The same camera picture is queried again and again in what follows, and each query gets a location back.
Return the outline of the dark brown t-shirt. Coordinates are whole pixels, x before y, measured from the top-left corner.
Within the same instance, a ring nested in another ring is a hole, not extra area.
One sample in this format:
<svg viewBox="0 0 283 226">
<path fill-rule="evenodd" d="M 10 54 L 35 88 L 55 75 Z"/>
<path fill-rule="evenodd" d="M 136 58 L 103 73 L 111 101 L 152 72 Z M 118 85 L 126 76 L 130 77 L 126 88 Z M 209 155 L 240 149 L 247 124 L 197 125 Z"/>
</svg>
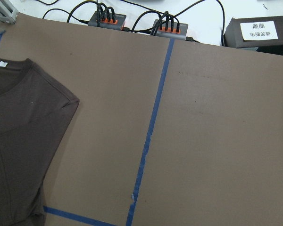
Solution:
<svg viewBox="0 0 283 226">
<path fill-rule="evenodd" d="M 42 226 L 43 181 L 79 99 L 30 59 L 0 59 L 0 226 Z"/>
</svg>

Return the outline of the grey usb hub right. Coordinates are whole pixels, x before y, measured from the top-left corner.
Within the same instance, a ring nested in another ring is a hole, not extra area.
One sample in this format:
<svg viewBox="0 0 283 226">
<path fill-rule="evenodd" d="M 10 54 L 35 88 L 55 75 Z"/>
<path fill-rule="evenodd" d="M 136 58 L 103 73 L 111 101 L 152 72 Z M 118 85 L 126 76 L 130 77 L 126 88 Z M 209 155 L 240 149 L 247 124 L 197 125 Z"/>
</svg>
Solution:
<svg viewBox="0 0 283 226">
<path fill-rule="evenodd" d="M 163 24 L 158 27 L 155 36 L 177 40 L 187 39 L 188 24 L 172 22 L 171 20 L 167 23 L 165 21 L 162 22 Z"/>
</svg>

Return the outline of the grey usb hub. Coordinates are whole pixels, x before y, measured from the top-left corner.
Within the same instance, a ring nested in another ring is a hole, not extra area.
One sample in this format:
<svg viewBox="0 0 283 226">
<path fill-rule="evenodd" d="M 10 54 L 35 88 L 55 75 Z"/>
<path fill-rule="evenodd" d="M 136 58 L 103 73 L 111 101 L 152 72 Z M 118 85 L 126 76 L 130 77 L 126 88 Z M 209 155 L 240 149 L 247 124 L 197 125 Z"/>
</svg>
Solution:
<svg viewBox="0 0 283 226">
<path fill-rule="evenodd" d="M 109 13 L 109 17 L 100 17 L 100 27 L 112 30 L 122 30 L 125 25 L 126 15 Z M 97 27 L 97 13 L 95 12 L 88 22 L 88 26 Z"/>
<path fill-rule="evenodd" d="M 167 23 L 165 21 L 162 22 L 163 24 L 158 27 L 155 36 L 177 40 L 187 39 L 188 24 L 172 22 L 171 20 Z"/>
</svg>

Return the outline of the grey usb hub left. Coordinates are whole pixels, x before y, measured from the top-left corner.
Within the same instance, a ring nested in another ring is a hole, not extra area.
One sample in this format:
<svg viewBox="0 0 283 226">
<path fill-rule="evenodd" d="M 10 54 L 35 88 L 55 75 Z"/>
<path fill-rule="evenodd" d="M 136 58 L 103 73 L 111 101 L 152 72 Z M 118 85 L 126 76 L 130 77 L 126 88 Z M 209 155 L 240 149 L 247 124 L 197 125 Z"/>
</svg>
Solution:
<svg viewBox="0 0 283 226">
<path fill-rule="evenodd" d="M 109 13 L 109 17 L 100 17 L 100 27 L 112 30 L 122 30 L 125 25 L 126 15 Z M 88 22 L 88 26 L 97 27 L 97 13 L 95 12 Z"/>
</svg>

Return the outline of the dark box with white label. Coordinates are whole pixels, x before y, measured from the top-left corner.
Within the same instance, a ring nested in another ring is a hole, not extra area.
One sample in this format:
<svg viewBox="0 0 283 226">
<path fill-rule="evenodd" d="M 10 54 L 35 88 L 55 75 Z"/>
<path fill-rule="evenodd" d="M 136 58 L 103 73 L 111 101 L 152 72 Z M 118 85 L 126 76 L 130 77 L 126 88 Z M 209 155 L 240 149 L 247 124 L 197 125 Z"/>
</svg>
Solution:
<svg viewBox="0 0 283 226">
<path fill-rule="evenodd" d="M 283 16 L 232 18 L 224 42 L 226 47 L 283 56 Z"/>
</svg>

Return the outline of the aluminium frame post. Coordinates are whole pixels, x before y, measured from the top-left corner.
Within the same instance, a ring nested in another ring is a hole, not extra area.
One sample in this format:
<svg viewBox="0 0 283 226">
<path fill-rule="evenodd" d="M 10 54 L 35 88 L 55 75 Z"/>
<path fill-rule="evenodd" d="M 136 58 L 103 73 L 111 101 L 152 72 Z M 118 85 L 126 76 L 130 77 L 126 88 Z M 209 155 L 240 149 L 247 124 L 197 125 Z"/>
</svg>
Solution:
<svg viewBox="0 0 283 226">
<path fill-rule="evenodd" d="M 0 22 L 14 24 L 18 10 L 9 0 L 0 0 Z"/>
</svg>

